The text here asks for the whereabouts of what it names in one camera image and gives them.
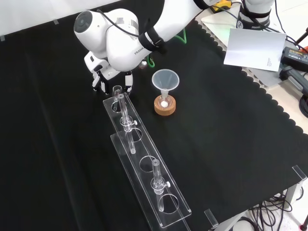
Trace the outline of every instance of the clear acrylic rack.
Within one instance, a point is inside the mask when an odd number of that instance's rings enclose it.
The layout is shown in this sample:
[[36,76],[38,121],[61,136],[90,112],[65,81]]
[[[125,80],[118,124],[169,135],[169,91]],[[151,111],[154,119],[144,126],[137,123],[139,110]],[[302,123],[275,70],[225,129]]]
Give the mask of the clear acrylic rack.
[[150,228],[190,230],[185,218],[192,212],[128,95],[103,104],[116,130],[111,140]]

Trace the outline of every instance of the black cloth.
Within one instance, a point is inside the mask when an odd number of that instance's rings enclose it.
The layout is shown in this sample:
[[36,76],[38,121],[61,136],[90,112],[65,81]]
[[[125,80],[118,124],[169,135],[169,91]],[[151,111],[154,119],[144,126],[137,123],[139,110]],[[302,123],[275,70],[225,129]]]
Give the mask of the black cloth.
[[[116,8],[134,12],[143,32],[163,0],[101,9]],[[148,230],[110,140],[106,97],[92,90],[76,17],[0,43],[1,230]],[[187,40],[167,42],[166,55],[153,55],[155,68],[133,71],[130,98],[192,210],[191,230],[201,231],[210,228],[208,208],[223,222],[299,182],[292,166],[308,172],[308,140],[239,67],[223,65],[225,53],[196,22]],[[162,68],[180,77],[169,117],[154,112],[151,77]],[[123,74],[115,84],[124,85]]]

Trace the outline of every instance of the power cable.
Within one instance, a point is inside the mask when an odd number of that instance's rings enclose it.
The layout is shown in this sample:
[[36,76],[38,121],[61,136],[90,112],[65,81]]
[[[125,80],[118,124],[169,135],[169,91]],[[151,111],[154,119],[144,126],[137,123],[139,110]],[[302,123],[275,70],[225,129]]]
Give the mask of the power cable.
[[[284,209],[284,205],[286,203],[289,205],[290,210]],[[282,213],[281,213],[281,219],[280,219],[277,231],[280,230],[280,227],[282,225],[284,212],[291,212],[293,210],[292,206],[286,200],[286,196],[283,193],[280,193],[280,196],[274,196],[271,199],[263,201],[262,203],[258,204],[256,207],[249,209],[252,212],[253,219],[254,219],[254,222],[253,222],[254,223],[254,225],[253,225],[254,230],[264,231],[265,226],[268,226],[273,231],[273,227],[276,224],[276,217],[275,217],[273,211],[279,210],[279,209],[282,211]],[[269,224],[264,219],[263,211],[265,211],[266,214],[267,214],[267,217],[269,219]]]
[[296,199],[297,201],[299,201],[300,199],[302,199],[303,196],[304,196],[304,189],[303,189],[303,187],[301,187],[301,190],[302,190],[302,194],[300,195],[299,198]]
[[224,9],[220,6],[214,6],[214,5],[212,7],[216,7],[216,8],[218,8],[218,9],[224,11],[224,12],[227,12],[228,14],[230,14],[233,18],[235,18],[237,20],[237,17],[234,14],[232,14],[231,12],[227,11],[226,9]]
[[233,4],[236,4],[236,3],[238,3],[238,4],[242,4],[242,2],[240,2],[240,1],[231,1],[231,5],[233,5]]
[[107,17],[107,15],[105,13],[103,13],[101,10],[97,10],[98,13],[101,13],[112,25],[114,25],[116,28],[118,28],[119,30],[122,30],[124,33],[134,36],[134,37],[139,37],[139,35],[135,35],[133,33],[130,33],[124,29],[122,29],[121,27],[119,27],[117,24],[115,24],[110,18]]
[[277,0],[275,0],[275,10],[276,10],[276,15],[277,15],[277,18],[278,18],[278,21],[279,21],[280,27],[281,27],[282,31],[286,34],[285,30],[284,30],[284,29],[283,29],[283,27],[282,27],[282,24],[281,24],[280,18],[279,18],[279,16],[278,16],[278,10],[277,10]]

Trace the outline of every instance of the green cable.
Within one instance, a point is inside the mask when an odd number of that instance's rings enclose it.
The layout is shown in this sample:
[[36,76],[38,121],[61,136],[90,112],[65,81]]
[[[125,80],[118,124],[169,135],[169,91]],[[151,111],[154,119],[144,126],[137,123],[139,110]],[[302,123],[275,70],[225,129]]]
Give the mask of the green cable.
[[185,28],[183,29],[183,34],[184,34],[184,39],[181,38],[178,35],[176,35],[175,37],[178,38],[179,40],[181,40],[184,44],[186,44],[187,43],[187,39],[186,39],[186,30],[185,30]]
[[153,59],[150,59],[149,55],[146,57],[146,62],[148,63],[148,65],[150,67],[155,67],[155,63],[154,63]]
[[[187,39],[186,39],[186,30],[185,30],[185,28],[183,29],[183,34],[184,34],[184,39],[181,38],[181,37],[178,36],[178,35],[176,35],[175,37],[178,38],[179,40],[181,40],[184,44],[186,44],[186,43],[187,43]],[[155,67],[155,63],[154,63],[153,59],[150,58],[149,55],[146,57],[146,62],[147,62],[147,64],[148,64],[150,67]]]

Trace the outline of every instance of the white table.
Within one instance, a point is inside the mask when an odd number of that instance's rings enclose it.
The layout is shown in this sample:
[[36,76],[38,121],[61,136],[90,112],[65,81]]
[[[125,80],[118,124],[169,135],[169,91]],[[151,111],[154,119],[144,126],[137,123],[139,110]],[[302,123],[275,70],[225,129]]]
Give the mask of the white table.
[[[201,19],[203,17],[209,16],[213,14],[209,9],[203,11],[200,15],[196,17],[196,21],[205,29],[211,37],[215,39],[219,46],[226,51],[227,47],[207,28],[202,22]],[[259,83],[258,79],[254,77],[254,75],[248,70],[248,68],[243,68],[243,71],[247,73],[248,76],[253,78],[253,80]],[[284,81],[282,84],[275,86],[273,88],[265,88],[264,86],[260,85],[261,88],[264,88],[268,94],[270,94],[273,100],[278,102],[278,105],[284,109],[284,112],[289,114],[290,119],[294,120],[296,125],[303,129],[305,134],[308,134],[308,118],[306,118],[299,110],[299,100],[302,97],[302,93],[297,91],[294,86],[288,81]],[[288,189],[287,198],[291,201],[293,199],[293,195],[296,191],[300,190],[302,183],[294,185]],[[229,231],[231,227],[246,213],[246,211],[232,217],[231,219],[220,223],[216,228],[215,231]]]

